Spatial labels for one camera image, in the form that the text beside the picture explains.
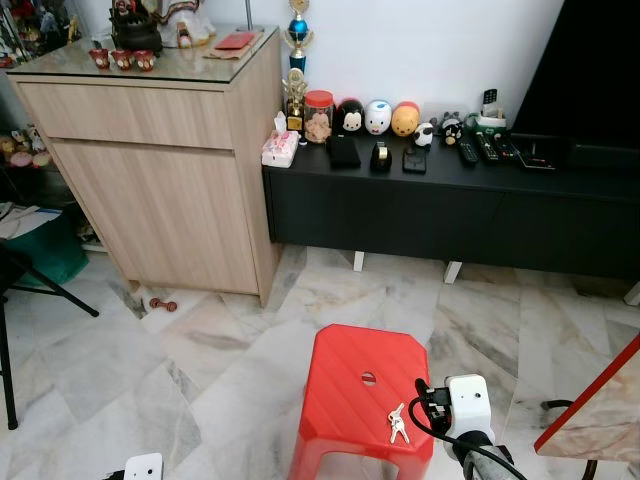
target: tv stand leg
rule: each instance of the tv stand leg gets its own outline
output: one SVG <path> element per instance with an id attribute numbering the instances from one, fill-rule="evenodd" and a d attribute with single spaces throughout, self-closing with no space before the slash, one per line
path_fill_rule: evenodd
<path id="1" fill-rule="evenodd" d="M 458 272 L 460 272 L 460 267 L 462 267 L 462 262 L 449 262 L 447 270 L 444 272 L 444 283 L 453 285 L 453 282 L 456 281 L 456 277 L 458 276 Z"/>
<path id="2" fill-rule="evenodd" d="M 629 290 L 629 293 L 624 297 L 624 301 L 627 302 L 628 305 L 640 305 L 640 282 L 636 283 L 635 286 Z"/>
<path id="3" fill-rule="evenodd" d="M 364 252 L 356 251 L 356 255 L 353 258 L 353 271 L 361 272 L 363 263 L 364 263 Z"/>

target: red cup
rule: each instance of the red cup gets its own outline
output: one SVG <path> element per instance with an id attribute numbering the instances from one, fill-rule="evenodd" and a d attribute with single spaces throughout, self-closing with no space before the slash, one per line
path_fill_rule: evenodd
<path id="1" fill-rule="evenodd" d="M 109 51 L 106 48 L 93 48 L 89 50 L 89 55 L 98 68 L 109 68 Z"/>
<path id="2" fill-rule="evenodd" d="M 120 70 L 131 70 L 134 59 L 129 50 L 112 50 L 111 56 Z"/>
<path id="3" fill-rule="evenodd" d="M 153 70 L 153 63 L 155 62 L 155 57 L 151 50 L 137 50 L 133 52 L 133 56 L 136 57 L 136 64 L 138 68 L 143 72 L 149 72 Z"/>

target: pink tissue box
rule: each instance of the pink tissue box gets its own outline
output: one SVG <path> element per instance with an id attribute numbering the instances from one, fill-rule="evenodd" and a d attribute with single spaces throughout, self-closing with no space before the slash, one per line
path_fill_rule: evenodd
<path id="1" fill-rule="evenodd" d="M 262 164 L 269 167 L 289 168 L 298 148 L 300 134 L 287 131 L 280 135 L 273 131 L 262 147 Z"/>

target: black tv cabinet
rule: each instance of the black tv cabinet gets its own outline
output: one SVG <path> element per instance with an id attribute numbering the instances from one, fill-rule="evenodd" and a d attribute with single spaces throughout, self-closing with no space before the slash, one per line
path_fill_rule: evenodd
<path id="1" fill-rule="evenodd" d="M 464 165 L 439 138 L 427 173 L 402 171 L 410 142 L 384 136 L 388 173 L 368 168 L 380 137 L 356 137 L 357 169 L 332 169 L 322 145 L 288 169 L 265 167 L 278 243 L 640 279 L 640 177 L 516 165 Z"/>

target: glass jar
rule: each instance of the glass jar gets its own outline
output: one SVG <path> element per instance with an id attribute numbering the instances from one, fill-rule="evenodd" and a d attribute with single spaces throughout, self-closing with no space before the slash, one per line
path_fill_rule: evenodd
<path id="1" fill-rule="evenodd" d="M 331 136 L 333 95 L 326 90 L 312 90 L 304 97 L 304 137 L 324 143 Z"/>

